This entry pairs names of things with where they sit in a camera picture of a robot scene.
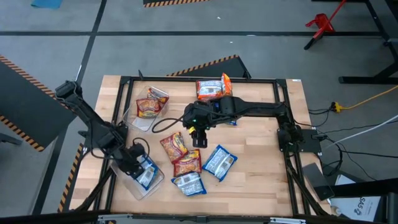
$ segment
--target white cable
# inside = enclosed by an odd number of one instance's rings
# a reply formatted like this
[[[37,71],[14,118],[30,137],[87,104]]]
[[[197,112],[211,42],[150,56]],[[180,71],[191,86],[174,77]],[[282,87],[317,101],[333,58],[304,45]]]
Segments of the white cable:
[[[377,125],[376,127],[373,127],[373,128],[368,129],[368,130],[362,131],[362,132],[360,132],[360,133],[356,133],[356,134],[353,134],[353,135],[351,135],[351,136],[348,136],[348,137],[345,137],[345,138],[343,138],[343,139],[340,139],[339,141],[334,142],[333,144],[328,145],[325,149],[327,149],[327,148],[329,148],[330,146],[333,146],[333,145],[335,145],[335,144],[337,144],[337,143],[339,143],[339,142],[345,141],[345,140],[350,139],[350,138],[353,138],[353,137],[355,137],[355,136],[359,136],[359,135],[364,134],[364,133],[366,133],[366,132],[373,131],[373,130],[375,130],[376,128],[380,128],[381,126],[387,124],[387,123],[390,122],[390,121],[395,120],[396,118],[398,118],[398,114],[395,115],[393,118],[391,118],[391,119],[389,119],[389,120],[387,120],[387,121],[385,121],[385,122],[383,122],[383,123]]]

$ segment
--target wooden table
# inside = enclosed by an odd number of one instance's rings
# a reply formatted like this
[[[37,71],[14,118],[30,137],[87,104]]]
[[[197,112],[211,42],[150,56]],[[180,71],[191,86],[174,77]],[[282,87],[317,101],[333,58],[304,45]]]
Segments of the wooden table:
[[[106,75],[99,91],[95,111],[106,121],[110,121],[120,76]],[[290,104],[298,122],[310,124],[307,104],[300,80],[287,80]],[[195,101],[195,82],[134,82],[131,105],[136,103],[138,93],[145,86],[155,86],[170,95],[169,111],[166,117],[178,118],[188,103]],[[246,101],[274,102],[272,85],[263,83],[233,83],[234,96]],[[123,103],[119,119],[122,117]],[[279,151],[275,118],[249,118],[238,120],[238,126],[218,125],[207,132],[208,148],[200,149],[204,163],[213,149],[221,144],[238,157],[238,161],[229,170],[225,180],[218,182],[210,173],[203,171],[201,177],[206,195],[186,197],[171,183],[173,165],[170,163],[159,141],[176,131],[181,131],[189,150],[192,150],[192,139],[181,124],[159,133],[142,133],[129,130],[127,146],[132,144],[132,137],[143,137],[150,144],[150,156],[165,174],[160,188],[150,197],[137,201],[117,179],[111,206],[112,212],[125,213],[158,213],[189,215],[259,215],[291,216],[292,209],[287,185],[287,176],[282,153]],[[319,160],[312,153],[301,153],[302,164]],[[80,170],[73,191],[70,209],[79,206],[98,182],[101,159],[87,155],[80,164]],[[299,211],[303,213],[300,190],[297,186],[296,196]],[[104,208],[108,188],[103,190],[101,208]],[[330,212],[326,202],[321,203],[324,210]]]

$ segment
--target clear plastic container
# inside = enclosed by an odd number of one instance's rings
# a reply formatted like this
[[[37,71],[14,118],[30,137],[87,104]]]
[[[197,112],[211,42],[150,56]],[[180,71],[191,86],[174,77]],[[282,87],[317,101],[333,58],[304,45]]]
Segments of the clear plastic container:
[[[136,100],[147,98],[148,90],[152,89],[157,95],[161,97],[169,97],[169,95],[156,87],[153,86],[145,86],[144,89],[138,94],[137,98],[132,99],[129,109],[123,115],[123,122],[129,128],[136,128],[141,131],[148,131],[155,123],[156,120],[162,119],[164,115],[169,110],[169,101],[163,106],[159,114],[155,118],[139,118],[137,117],[137,103]]]
[[[131,176],[125,174],[118,167],[116,161],[111,163],[111,168],[116,174],[116,176],[122,180],[124,186],[130,191],[130,193],[137,199],[141,200],[145,197],[150,196],[153,192],[155,192],[158,188],[162,180],[164,179],[164,174],[159,169],[155,176],[155,179],[152,181],[148,190],[146,190],[138,181],[134,180]]]

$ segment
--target concrete floor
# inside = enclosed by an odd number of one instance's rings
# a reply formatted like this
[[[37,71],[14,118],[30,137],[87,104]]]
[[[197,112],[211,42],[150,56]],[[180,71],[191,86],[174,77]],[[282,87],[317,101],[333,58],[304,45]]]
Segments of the concrete floor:
[[[0,0],[0,31],[79,30],[90,31],[100,0],[68,0],[58,10],[37,9],[31,0]],[[157,8],[143,8],[141,1],[108,1],[100,31],[223,30],[223,31],[309,31],[304,24],[320,12],[331,14],[337,3],[310,0],[211,0]],[[395,21],[386,6],[377,6],[387,21]],[[338,31],[377,31],[364,4],[349,3],[336,16]],[[182,68],[238,54],[254,78],[299,78],[308,107],[326,108],[331,101],[352,105],[391,86],[341,85],[339,76],[371,76],[393,62],[378,37],[324,37],[311,50],[303,46],[309,37],[97,37],[88,61],[82,87],[85,100],[95,106],[103,75],[165,75]],[[0,54],[55,89],[78,73],[88,37],[0,36]],[[383,122],[398,111],[395,92],[355,110],[330,114],[322,131]],[[313,124],[323,115],[312,116]],[[347,150],[398,156],[396,124],[345,142]],[[56,212],[76,149],[77,131],[85,129],[76,119],[69,125],[52,184],[43,209]],[[358,130],[330,134],[340,139]],[[3,124],[0,132],[11,134]],[[31,212],[51,148],[38,153],[27,144],[1,144],[0,216]],[[352,155],[375,179],[397,177],[394,159]],[[324,150],[322,161],[338,159],[334,148]],[[343,171],[369,180],[346,156]]]

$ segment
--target hazard stripe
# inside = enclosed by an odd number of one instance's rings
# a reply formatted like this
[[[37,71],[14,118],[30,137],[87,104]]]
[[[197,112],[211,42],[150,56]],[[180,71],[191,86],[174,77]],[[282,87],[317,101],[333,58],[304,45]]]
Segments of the hazard stripe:
[[[60,201],[60,204],[58,205],[58,209],[57,209],[58,213],[65,212],[64,211],[65,201],[66,201],[66,199],[68,197],[68,193],[70,192],[70,185],[72,184],[73,178],[74,178],[74,176],[76,174],[76,167],[77,167],[77,165],[79,163],[79,158],[80,158],[82,150],[83,150],[83,144],[80,143],[79,147],[77,148],[77,152],[76,152],[76,155],[75,155],[75,160],[73,161],[72,168],[70,170],[70,173],[69,173],[69,176],[68,176],[68,179],[67,179],[67,183],[65,184],[65,188],[64,188],[64,190],[62,192],[61,201]]]
[[[42,90],[45,94],[47,94],[48,96],[50,96],[51,98],[57,100],[54,96],[55,93],[50,90],[49,88],[47,88],[43,83],[39,82],[38,80],[36,80],[35,78],[33,78],[31,75],[29,75],[27,72],[23,71],[23,69],[21,69],[20,67],[18,67],[18,65],[12,63],[10,60],[8,60],[6,57],[0,55],[0,62],[4,63],[5,65],[7,65],[9,68],[13,69],[15,72],[17,72],[18,74],[20,74],[23,78],[25,78],[27,81],[29,81],[31,84],[35,85],[38,89]]]
[[[232,58],[238,58],[238,57],[239,57],[238,55],[231,55],[231,56],[229,56],[229,57],[220,58],[220,59],[214,60],[214,61],[212,61],[212,62],[207,62],[207,63],[201,64],[201,65],[197,65],[197,66],[194,66],[194,67],[190,67],[190,68],[185,69],[185,70],[182,70],[182,71],[173,72],[173,73],[168,74],[168,75],[166,75],[166,76],[168,76],[168,77],[174,77],[174,76],[183,75],[184,73],[194,71],[194,70],[196,70],[196,69],[198,69],[198,68],[209,67],[210,65],[214,65],[214,64],[217,64],[217,63],[220,63],[220,62],[224,62],[224,61],[229,60],[229,59],[232,59]]]
[[[25,132],[19,129],[15,124],[9,121],[5,116],[0,114],[0,122],[4,123],[9,129],[14,131],[17,135],[19,135],[24,141],[30,144],[36,151],[42,152],[44,147],[35,142],[31,137],[29,137]]]
[[[159,2],[150,2],[144,4],[144,7],[158,7],[158,6],[171,6],[176,4],[186,4],[186,3],[195,3],[195,2],[205,2],[210,0],[170,0],[170,1],[159,1]]]

